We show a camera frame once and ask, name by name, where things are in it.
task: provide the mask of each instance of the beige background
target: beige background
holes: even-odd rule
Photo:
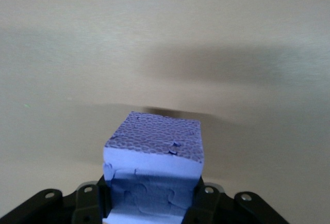
[[[330,0],[0,1],[0,215],[99,179],[105,141],[155,108],[202,121],[229,196],[328,223]]]

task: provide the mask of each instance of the metal screw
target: metal screw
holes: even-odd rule
[[[48,194],[46,194],[45,198],[51,198],[54,195],[55,195],[54,192],[49,192]]]
[[[87,193],[87,192],[90,192],[90,191],[92,191],[93,190],[93,188],[92,187],[86,187],[85,189],[84,189],[84,192],[85,193]]]
[[[205,187],[204,191],[208,194],[212,194],[213,192],[215,192],[212,187]]]
[[[251,201],[252,200],[252,197],[248,194],[242,194],[241,198],[244,200],[244,201]]]

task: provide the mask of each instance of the screw hole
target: screw hole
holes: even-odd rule
[[[87,192],[91,192],[93,190],[93,188],[91,186],[88,186],[84,189],[84,192],[87,193]]]
[[[84,222],[89,222],[92,218],[89,215],[84,217]]]
[[[45,195],[45,198],[52,198],[54,195],[54,192],[49,192]]]

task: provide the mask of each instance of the foam cube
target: foam cube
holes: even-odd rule
[[[131,112],[104,146],[113,211],[183,217],[203,165],[199,121]]]

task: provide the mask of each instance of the textured top surface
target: textured top surface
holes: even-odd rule
[[[167,154],[202,163],[204,153],[200,127],[197,120],[132,111],[105,147]]]

